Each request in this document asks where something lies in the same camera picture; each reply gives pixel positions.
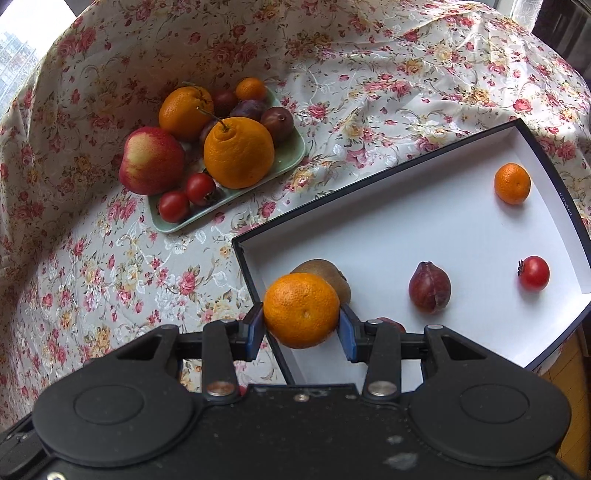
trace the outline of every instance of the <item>green plate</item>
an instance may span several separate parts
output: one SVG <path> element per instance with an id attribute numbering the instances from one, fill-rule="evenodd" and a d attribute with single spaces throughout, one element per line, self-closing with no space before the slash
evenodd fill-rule
<path id="1" fill-rule="evenodd" d="M 270 106 L 281 106 L 277 98 L 275 98 L 275 96 L 269 90 L 267 90 L 267 104 Z M 177 230 L 180 230 L 202 216 L 217 210 L 222 205 L 237 199 L 240 195 L 250 192 L 259 185 L 262 185 L 265 182 L 278 177 L 282 173 L 291 170 L 301 162 L 305 154 L 306 143 L 297 129 L 294 128 L 290 137 L 275 148 L 275 161 L 273 166 L 271 167 L 269 173 L 259 183 L 253 185 L 252 187 L 240 190 L 226 189 L 218 185 L 216 194 L 219 200 L 207 207 L 197 207 L 191 204 L 191 216 L 181 223 L 168 223 L 162 220 L 160 214 L 158 213 L 158 202 L 160 201 L 161 195 L 152 195 L 148 197 L 148 204 L 150 205 L 150 216 L 152 218 L 154 228 L 157 231 L 163 233 L 176 232 Z M 203 160 L 201 159 L 200 161 L 190 165 L 189 170 L 202 171 Z"/>

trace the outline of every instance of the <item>mandarin orange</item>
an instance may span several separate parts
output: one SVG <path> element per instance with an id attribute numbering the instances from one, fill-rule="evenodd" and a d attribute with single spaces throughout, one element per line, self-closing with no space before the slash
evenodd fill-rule
<path id="1" fill-rule="evenodd" d="M 267 87 L 259 79 L 248 77 L 238 83 L 236 96 L 240 100 L 264 100 L 267 98 Z"/>
<path id="2" fill-rule="evenodd" d="M 311 273 L 290 273 L 275 280 L 263 302 L 269 331 L 290 348 L 322 343 L 339 321 L 339 296 Z"/>
<path id="3" fill-rule="evenodd" d="M 521 165 L 508 163 L 495 174 L 495 192 L 498 197 L 510 205 L 519 205 L 530 194 L 530 175 Z"/>

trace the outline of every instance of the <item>orange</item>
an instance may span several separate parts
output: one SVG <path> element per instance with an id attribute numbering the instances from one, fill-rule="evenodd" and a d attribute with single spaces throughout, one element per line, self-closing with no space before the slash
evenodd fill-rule
<path id="1" fill-rule="evenodd" d="M 198 86 L 177 88 L 166 97 L 158 113 L 160 128 L 181 142 L 194 142 L 212 117 L 200 112 L 201 108 L 213 113 L 213 100 L 209 92 Z"/>
<path id="2" fill-rule="evenodd" d="M 318 275 L 290 273 L 267 290 L 265 323 L 283 345 L 308 348 L 322 343 L 339 321 L 339 296 Z"/>
<path id="3" fill-rule="evenodd" d="M 269 130 L 244 116 L 216 123 L 203 145 L 207 172 L 227 189 L 244 189 L 259 182 L 274 160 Z"/>
<path id="4" fill-rule="evenodd" d="M 530 175 L 521 165 L 508 163 L 495 174 L 495 192 L 503 202 L 519 205 L 530 194 Z"/>
<path id="5" fill-rule="evenodd" d="M 267 87 L 259 79 L 248 77 L 236 87 L 236 96 L 240 100 L 264 100 L 267 98 Z"/>

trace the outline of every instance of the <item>cherry tomato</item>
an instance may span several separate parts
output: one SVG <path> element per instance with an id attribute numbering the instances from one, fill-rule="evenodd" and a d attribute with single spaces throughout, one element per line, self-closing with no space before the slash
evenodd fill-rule
<path id="1" fill-rule="evenodd" d="M 162 220 L 168 223 L 179 223 L 185 220 L 190 211 L 187 195 L 178 190 L 166 192 L 158 202 L 158 212 Z"/>
<path id="2" fill-rule="evenodd" d="M 543 258 L 527 257 L 519 262 L 519 283 L 526 290 L 543 290 L 550 281 L 550 267 Z"/>
<path id="3" fill-rule="evenodd" d="M 194 173 L 187 180 L 185 192 L 195 205 L 205 207 L 210 202 L 210 195 L 216 191 L 216 183 L 207 173 Z"/>
<path id="4" fill-rule="evenodd" d="M 389 319 L 388 317 L 378 317 L 376 318 L 376 320 L 381 320 L 382 322 L 386 323 L 393 323 L 394 325 L 396 325 L 396 328 L 400 330 L 400 333 L 406 333 L 406 328 L 404 328 L 404 325 L 402 325 L 402 323 L 395 322 L 394 320 Z"/>

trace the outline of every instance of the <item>red apple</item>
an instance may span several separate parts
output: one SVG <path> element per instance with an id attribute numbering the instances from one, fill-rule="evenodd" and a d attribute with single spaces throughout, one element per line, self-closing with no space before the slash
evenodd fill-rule
<path id="1" fill-rule="evenodd" d="M 119 181 L 130 192 L 156 195 L 172 190 L 181 182 L 183 170 L 183 147 L 161 128 L 138 128 L 127 137 Z"/>

